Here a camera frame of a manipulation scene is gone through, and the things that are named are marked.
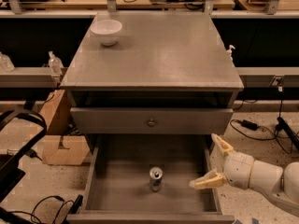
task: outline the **can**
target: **can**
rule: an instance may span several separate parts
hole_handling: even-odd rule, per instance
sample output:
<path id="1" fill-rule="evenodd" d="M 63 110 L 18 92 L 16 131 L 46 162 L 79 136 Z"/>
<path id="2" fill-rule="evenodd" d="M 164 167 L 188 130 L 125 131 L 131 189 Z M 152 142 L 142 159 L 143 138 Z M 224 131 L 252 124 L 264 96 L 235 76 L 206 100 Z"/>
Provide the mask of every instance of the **can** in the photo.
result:
<path id="1" fill-rule="evenodd" d="M 163 171 L 159 167 L 153 167 L 149 170 L 149 187 L 152 191 L 158 191 L 162 187 Z"/>

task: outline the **white bottle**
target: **white bottle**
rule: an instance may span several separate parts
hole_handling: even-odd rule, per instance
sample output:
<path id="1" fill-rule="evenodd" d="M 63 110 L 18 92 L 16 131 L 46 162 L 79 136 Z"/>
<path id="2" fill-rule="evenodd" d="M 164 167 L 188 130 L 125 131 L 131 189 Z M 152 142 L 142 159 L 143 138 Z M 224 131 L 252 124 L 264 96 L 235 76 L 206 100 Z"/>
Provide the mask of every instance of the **white bottle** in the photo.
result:
<path id="1" fill-rule="evenodd" d="M 64 67 L 62 60 L 60 60 L 58 57 L 56 57 L 53 54 L 53 51 L 49 51 L 49 56 L 50 56 L 49 67 L 52 70 L 52 72 L 55 74 L 62 74 L 63 72 L 62 72 L 61 68 Z"/>
<path id="2" fill-rule="evenodd" d="M 10 58 L 1 52 L 0 52 L 0 66 L 5 71 L 12 71 L 15 68 Z"/>

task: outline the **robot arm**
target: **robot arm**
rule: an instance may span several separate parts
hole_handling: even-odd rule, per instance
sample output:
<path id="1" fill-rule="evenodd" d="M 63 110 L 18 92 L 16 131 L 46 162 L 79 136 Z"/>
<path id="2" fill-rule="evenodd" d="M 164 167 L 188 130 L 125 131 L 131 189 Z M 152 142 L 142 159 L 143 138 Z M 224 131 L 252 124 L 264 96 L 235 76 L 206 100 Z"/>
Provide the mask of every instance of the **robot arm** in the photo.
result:
<path id="1" fill-rule="evenodd" d="M 283 170 L 234 151 L 216 134 L 212 134 L 212 139 L 224 158 L 223 174 L 212 170 L 191 181 L 190 187 L 213 189 L 229 183 L 236 188 L 252 189 L 278 208 L 299 217 L 299 162 L 293 162 Z"/>

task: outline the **wooden desk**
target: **wooden desk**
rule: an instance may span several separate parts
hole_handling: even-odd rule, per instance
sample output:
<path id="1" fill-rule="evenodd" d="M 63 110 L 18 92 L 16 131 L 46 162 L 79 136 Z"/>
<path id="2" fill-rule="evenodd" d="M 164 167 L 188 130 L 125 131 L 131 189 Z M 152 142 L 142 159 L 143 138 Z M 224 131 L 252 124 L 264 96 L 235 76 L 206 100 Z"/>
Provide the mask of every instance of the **wooden desk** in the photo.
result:
<path id="1" fill-rule="evenodd" d="M 234 0 L 244 10 L 263 11 L 264 5 L 249 4 L 248 0 Z M 299 0 L 280 0 L 278 10 L 298 10 Z"/>
<path id="2" fill-rule="evenodd" d="M 116 0 L 120 9 L 155 9 L 155 8 L 185 8 L 182 3 L 153 5 L 150 0 L 137 0 L 133 3 L 126 3 L 123 0 Z M 46 3 L 22 3 L 24 8 L 30 9 L 106 9 L 107 0 L 49 0 Z M 215 0 L 214 8 L 233 9 L 233 0 Z"/>

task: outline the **floor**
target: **floor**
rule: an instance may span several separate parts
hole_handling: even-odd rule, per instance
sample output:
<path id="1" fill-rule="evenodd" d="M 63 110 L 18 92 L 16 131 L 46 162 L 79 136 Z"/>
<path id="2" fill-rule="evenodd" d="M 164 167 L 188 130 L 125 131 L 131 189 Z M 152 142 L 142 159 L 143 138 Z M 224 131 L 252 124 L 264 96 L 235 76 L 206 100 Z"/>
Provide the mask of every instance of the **floor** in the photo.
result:
<path id="1" fill-rule="evenodd" d="M 285 101 L 283 104 L 281 117 L 289 123 L 294 131 L 298 132 L 299 103 Z M 279 107 L 279 101 L 238 101 L 234 104 L 235 112 L 232 119 L 247 119 L 256 122 L 260 126 L 274 130 L 278 123 Z M 270 137 L 269 132 L 265 128 L 260 128 L 254 132 L 240 127 L 239 124 L 233 124 L 246 135 L 258 138 Z M 20 148 L 22 142 L 26 140 L 30 128 L 30 124 L 24 120 L 13 120 L 13 122 L 9 123 L 0 132 L 0 152 L 6 152 L 8 148 Z M 285 167 L 290 162 L 299 161 L 299 151 L 295 147 L 293 147 L 291 154 L 287 154 L 275 140 L 255 141 L 248 139 L 230 125 L 228 125 L 222 137 L 234 146 L 235 150 L 252 155 L 260 161 L 266 161 L 281 167 Z M 291 148 L 289 139 L 281 139 L 281 145 L 287 150 Z M 38 142 L 34 149 L 41 157 L 43 142 Z M 221 158 L 216 149 L 211 154 L 211 162 L 213 167 L 221 169 Z M 26 176 L 0 203 L 0 206 L 6 210 L 20 210 L 31 213 L 36 204 L 47 196 L 59 195 L 67 201 L 75 200 L 79 194 L 84 195 L 89 163 L 85 162 L 81 166 L 50 166 L 42 164 L 37 158 L 31 159 L 24 156 L 19 167 L 26 172 Z M 276 208 L 261 194 L 250 189 L 236 189 L 225 185 L 222 188 L 218 188 L 218 196 L 221 203 L 221 211 L 224 215 L 234 215 L 235 223 L 299 223 L 299 217 L 292 216 Z M 53 198 L 48 199 L 37 207 L 35 214 L 42 222 L 52 223 L 61 205 L 61 201 Z M 55 223 L 62 222 L 70 205 L 71 203 L 68 203 L 64 206 Z M 24 214 L 20 214 L 20 216 L 30 219 L 29 216 Z"/>

